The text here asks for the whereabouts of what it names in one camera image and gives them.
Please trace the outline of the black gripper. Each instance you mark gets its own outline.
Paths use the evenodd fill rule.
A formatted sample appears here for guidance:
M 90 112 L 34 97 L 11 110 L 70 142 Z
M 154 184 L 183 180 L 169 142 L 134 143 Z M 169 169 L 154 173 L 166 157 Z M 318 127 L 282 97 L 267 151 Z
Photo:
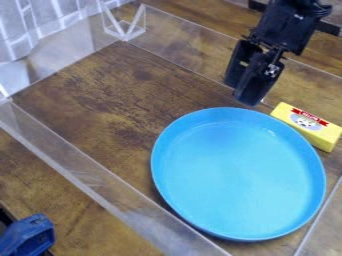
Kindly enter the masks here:
M 225 74 L 225 84 L 235 88 L 235 99 L 245 105 L 261 103 L 274 86 L 285 64 L 285 52 L 301 55 L 321 19 L 333 6 L 321 0 L 270 0 L 247 40 L 239 40 Z M 270 51 L 263 54 L 258 45 Z

